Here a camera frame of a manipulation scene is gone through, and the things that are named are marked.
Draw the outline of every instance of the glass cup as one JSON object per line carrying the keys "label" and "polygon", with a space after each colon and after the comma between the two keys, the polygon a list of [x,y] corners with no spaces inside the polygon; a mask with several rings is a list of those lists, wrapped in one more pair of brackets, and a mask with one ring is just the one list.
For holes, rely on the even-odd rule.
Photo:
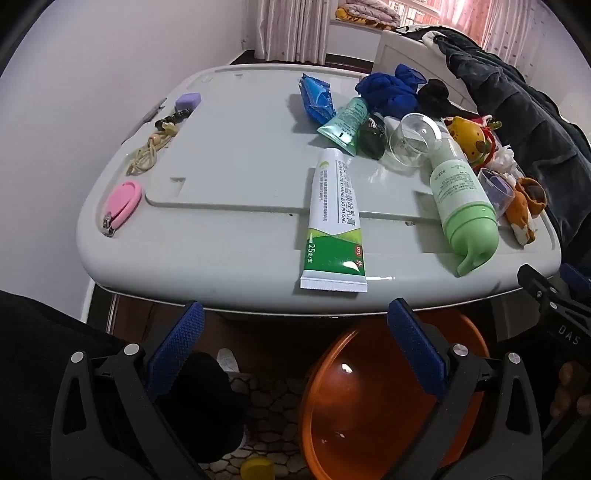
{"label": "glass cup", "polygon": [[421,113],[409,113],[390,135],[387,150],[389,157],[400,164],[417,168],[440,143],[441,131],[432,119]]}
{"label": "glass cup", "polygon": [[488,168],[481,168],[478,172],[478,181],[486,196],[491,201],[495,209],[496,217],[500,218],[505,210],[509,207],[513,198],[515,198],[515,190],[505,180],[503,175],[489,170]]}

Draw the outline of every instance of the window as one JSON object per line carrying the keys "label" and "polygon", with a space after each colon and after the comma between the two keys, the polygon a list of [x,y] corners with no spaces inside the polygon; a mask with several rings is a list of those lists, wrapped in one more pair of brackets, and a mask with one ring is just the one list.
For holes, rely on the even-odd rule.
{"label": "window", "polygon": [[400,15],[400,26],[438,24],[441,0],[390,0],[390,8]]}

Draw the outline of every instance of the orange basin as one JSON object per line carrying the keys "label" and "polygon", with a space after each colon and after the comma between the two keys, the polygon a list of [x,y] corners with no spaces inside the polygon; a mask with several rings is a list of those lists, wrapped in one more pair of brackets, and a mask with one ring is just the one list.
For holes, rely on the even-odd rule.
{"label": "orange basin", "polygon": [[[488,356],[484,339],[457,309],[418,314],[450,343]],[[458,460],[478,414],[475,394],[443,465]],[[386,325],[367,317],[325,353],[301,403],[300,444],[317,480],[380,480],[420,431],[435,405]]]}

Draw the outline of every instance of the person's hand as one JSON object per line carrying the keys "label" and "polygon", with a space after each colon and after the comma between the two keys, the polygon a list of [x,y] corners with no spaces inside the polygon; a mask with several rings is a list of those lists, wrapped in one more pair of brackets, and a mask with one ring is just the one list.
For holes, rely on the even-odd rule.
{"label": "person's hand", "polygon": [[577,362],[568,362],[558,373],[560,384],[550,405],[550,415],[557,418],[565,413],[573,401],[577,402],[577,411],[583,416],[591,415],[591,395],[581,395],[589,374]]}

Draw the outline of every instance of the green and white tube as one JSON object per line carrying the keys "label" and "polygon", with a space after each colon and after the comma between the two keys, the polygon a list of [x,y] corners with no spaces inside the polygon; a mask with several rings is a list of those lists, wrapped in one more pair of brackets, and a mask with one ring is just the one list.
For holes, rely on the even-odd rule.
{"label": "green and white tube", "polygon": [[355,192],[341,150],[324,150],[314,172],[301,288],[367,292]]}

